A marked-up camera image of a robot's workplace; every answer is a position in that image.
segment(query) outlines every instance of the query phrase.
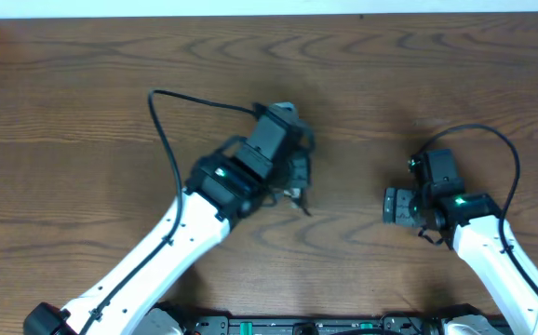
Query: black cable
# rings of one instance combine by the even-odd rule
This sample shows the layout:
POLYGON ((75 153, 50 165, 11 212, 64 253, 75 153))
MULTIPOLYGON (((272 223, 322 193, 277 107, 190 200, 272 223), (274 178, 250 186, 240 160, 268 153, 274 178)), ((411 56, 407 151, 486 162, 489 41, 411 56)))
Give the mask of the black cable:
POLYGON ((426 231, 428 230, 428 227, 426 226, 422 226, 420 228, 420 232, 418 232, 418 237, 421 237, 423 239, 425 239, 428 243, 430 243, 431 245, 434 245, 436 247, 440 246, 443 244, 443 242, 445 242, 445 239, 444 238, 439 238, 436 242, 435 240, 433 240, 429 235, 426 234, 426 231))
POLYGON ((523 279, 528 283, 531 290, 533 290, 534 293, 538 296, 538 286, 533 282, 533 280, 530 278, 530 276, 526 273, 526 271, 523 269, 521 264, 519 264, 518 259, 513 254, 513 248, 509 245, 509 243, 506 240, 506 237, 504 235, 504 218, 507 215, 507 211, 509 210, 509 206, 511 205, 511 200, 513 199, 513 195, 515 195, 515 191, 518 188, 518 182, 519 182, 519 176, 521 173, 521 165, 519 163, 519 154, 518 150, 516 149, 515 145, 511 142, 510 139, 508 139, 503 133, 501 133, 499 130, 481 125, 481 124, 468 124, 468 125, 461 125, 456 127, 450 127, 447 130, 443 130, 439 132, 437 135, 433 136, 430 140, 428 140, 422 148, 420 148, 420 151, 418 154, 423 153, 428 146, 430 146, 433 142, 440 139, 441 137, 450 134, 452 132, 465 130, 465 129, 484 129, 487 130, 496 136, 498 136, 501 140, 504 141, 504 143, 511 149, 511 154, 513 154, 513 159, 515 161, 515 177, 513 178, 513 183, 511 184, 511 189, 509 190, 509 194, 507 195, 507 199, 504 201, 503 209, 501 210, 501 217, 499 218, 499 237, 501 240, 501 243, 503 244, 503 252, 507 254, 511 262, 513 262, 513 265, 518 269, 519 274, 523 277, 523 279))
POLYGON ((416 325, 414 324, 414 322, 411 321, 410 317, 409 317, 407 314, 405 314, 405 313, 403 313, 403 312, 401 312, 401 311, 391 311, 391 312, 387 312, 387 313, 383 314, 383 316, 381 316, 381 319, 379 320, 379 324, 381 324, 381 326, 383 327, 383 329, 384 329, 384 320, 385 320, 388 316, 390 316, 390 315, 401 315, 401 316, 407 318, 408 321, 410 321, 410 324, 411 324, 411 326, 414 328, 414 330, 416 330, 416 332, 417 332, 418 334, 422 333, 422 331, 421 331, 418 327, 416 327, 416 325))
POLYGON ((151 92, 149 92, 150 100, 151 100, 151 97, 154 94, 167 95, 167 96, 170 96, 170 97, 180 98, 180 99, 183 99, 183 100, 186 100, 186 101, 192 101, 192 102, 196 102, 196 103, 201 103, 201 104, 211 106, 211 107, 217 107, 217 108, 229 109, 229 110, 233 110, 233 111, 244 112, 246 114, 250 114, 250 115, 254 116, 257 119, 259 118, 258 113, 253 112, 250 109, 244 108, 244 107, 229 105, 229 104, 225 104, 225 103, 218 103, 218 102, 213 102, 213 101, 209 101, 209 100, 202 100, 202 99, 199 99, 199 98, 189 97, 187 95, 183 95, 183 94, 180 94, 180 93, 168 91, 168 90, 165 90, 165 89, 153 89, 151 92))
POLYGON ((154 121, 155 129, 157 130, 157 134, 159 135, 159 139, 164 145, 164 149, 166 150, 166 154, 168 155, 169 163, 172 166, 172 171, 174 173, 174 182, 176 183, 176 198, 178 199, 178 204, 176 206, 176 218, 174 219, 174 224, 172 225, 172 228, 168 232, 166 236, 162 239, 162 241, 155 247, 153 251, 147 257, 145 257, 139 265, 137 265, 134 269, 132 269, 124 279, 120 281, 111 291, 108 293, 108 295, 98 304, 98 306, 93 309, 90 314, 91 316, 81 329, 81 332, 79 335, 85 335, 89 331, 89 328, 93 324, 94 321, 99 319, 101 317, 101 311, 110 304, 110 301, 112 298, 122 289, 129 281, 134 277, 138 271, 140 271, 159 251, 166 245, 172 245, 172 237, 176 233, 176 230, 178 230, 178 227, 180 226, 180 221, 182 219, 182 209, 183 209, 183 199, 182 199, 182 179, 180 177, 180 171, 178 170, 178 163, 176 162, 176 157, 174 156, 174 153, 172 152, 172 149, 169 146, 168 138, 166 137, 166 133, 164 132, 164 129, 161 127, 161 124, 159 123, 159 118, 157 118, 157 113, 155 112, 155 106, 154 106, 154 95, 155 94, 162 94, 167 95, 170 97, 175 97, 179 99, 184 99, 187 101, 202 103, 207 106, 211 107, 218 107, 218 108, 224 108, 224 109, 230 109, 235 111, 244 112, 247 114, 251 114, 255 118, 258 118, 259 116, 252 112, 249 109, 238 107, 238 106, 232 106, 228 104, 223 103, 217 103, 207 100, 202 100, 198 98, 193 98, 189 96, 185 96, 183 94, 174 93, 171 91, 167 91, 164 89, 152 89, 149 92, 149 96, 147 97, 147 103, 149 105, 149 113, 151 114, 151 118, 154 121))
POLYGON ((362 335, 362 334, 402 335, 400 332, 396 332, 393 330, 378 329, 378 328, 347 330, 347 331, 334 333, 331 335, 362 335))

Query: green led light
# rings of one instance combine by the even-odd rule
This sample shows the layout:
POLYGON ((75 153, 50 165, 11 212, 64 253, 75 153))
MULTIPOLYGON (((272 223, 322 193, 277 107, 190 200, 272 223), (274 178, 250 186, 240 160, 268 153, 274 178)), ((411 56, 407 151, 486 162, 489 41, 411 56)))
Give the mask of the green led light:
POLYGON ((220 177, 225 177, 227 175, 227 173, 225 173, 225 171, 223 170, 223 168, 221 167, 218 167, 216 170, 215 170, 215 174, 220 176, 220 177))

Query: wood grain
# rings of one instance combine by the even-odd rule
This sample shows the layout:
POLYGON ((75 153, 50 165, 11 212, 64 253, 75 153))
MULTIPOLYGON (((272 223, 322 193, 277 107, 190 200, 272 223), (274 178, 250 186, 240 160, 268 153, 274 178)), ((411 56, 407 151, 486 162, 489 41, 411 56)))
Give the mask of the wood grain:
MULTIPOLYGON (((306 218, 282 204, 242 221, 168 293, 234 315, 370 315, 469 302, 498 310, 457 256, 381 224, 427 136, 481 122, 515 141, 509 213, 538 265, 538 14, 0 20, 0 333, 41 301, 105 275, 173 199, 146 110, 150 87, 238 105, 292 101, 316 131, 306 218)), ((254 127, 157 101, 185 177, 254 127)), ((504 201, 510 154, 449 136, 468 186, 504 201)))

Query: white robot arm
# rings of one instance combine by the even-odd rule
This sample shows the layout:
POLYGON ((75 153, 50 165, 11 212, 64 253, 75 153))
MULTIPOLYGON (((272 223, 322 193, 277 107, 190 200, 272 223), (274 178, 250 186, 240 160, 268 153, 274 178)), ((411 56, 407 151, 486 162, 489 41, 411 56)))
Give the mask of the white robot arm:
MULTIPOLYGON (((538 296, 504 252, 497 230, 498 220, 489 215, 472 219, 466 226, 458 226, 453 250, 476 272, 513 332, 517 335, 538 335, 538 296)), ((513 254, 538 287, 538 269, 519 245, 507 221, 504 234, 513 254)), ((447 333, 466 334, 461 332, 466 325, 453 321, 446 324, 447 333)), ((484 334, 482 327, 487 326, 475 328, 484 334)))
MULTIPOLYGON (((79 298, 69 301, 63 311, 66 324, 77 334, 99 305, 128 273, 136 268, 166 236, 176 218, 174 201, 156 227, 107 276, 79 298)), ((218 220, 217 209, 198 193, 183 194, 180 227, 172 245, 164 246, 120 289, 92 324, 87 334, 130 334, 142 318, 178 278, 199 257, 217 246, 230 233, 227 219, 218 220)))
MULTIPOLYGON (((414 174, 418 188, 412 191, 388 188, 385 191, 383 221, 422 227, 419 236, 435 245, 446 243, 476 272, 515 334, 538 334, 538 269, 504 219, 518 183, 517 150, 496 129, 482 125, 451 128, 433 139, 464 128, 483 128, 494 132, 514 154, 516 178, 503 210, 488 194, 467 194, 451 151, 427 152, 425 148, 432 143, 429 141, 409 161, 410 172, 414 174), (434 242, 424 234, 426 229, 439 231, 442 238, 434 242)), ((441 331, 457 335, 490 334, 493 331, 491 326, 479 316, 446 316, 441 322, 441 331)))
POLYGON ((276 200, 276 193, 282 192, 307 213, 304 189, 310 184, 314 136, 291 103, 255 104, 253 112, 152 91, 152 118, 174 168, 173 153, 153 108, 155 93, 244 110, 259 122, 248 139, 233 137, 199 159, 184 189, 175 173, 180 195, 153 231, 112 272, 61 310, 40 303, 23 323, 25 335, 130 334, 181 274, 222 242, 240 220, 259 209, 267 197, 276 200), (236 144, 239 147, 233 156, 223 153, 236 144))

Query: white wall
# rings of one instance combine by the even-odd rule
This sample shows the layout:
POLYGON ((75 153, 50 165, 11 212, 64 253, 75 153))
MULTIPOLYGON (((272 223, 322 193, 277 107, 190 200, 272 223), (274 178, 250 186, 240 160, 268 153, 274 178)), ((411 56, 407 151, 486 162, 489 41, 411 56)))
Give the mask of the white wall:
POLYGON ((538 0, 0 0, 0 19, 538 11, 538 0))

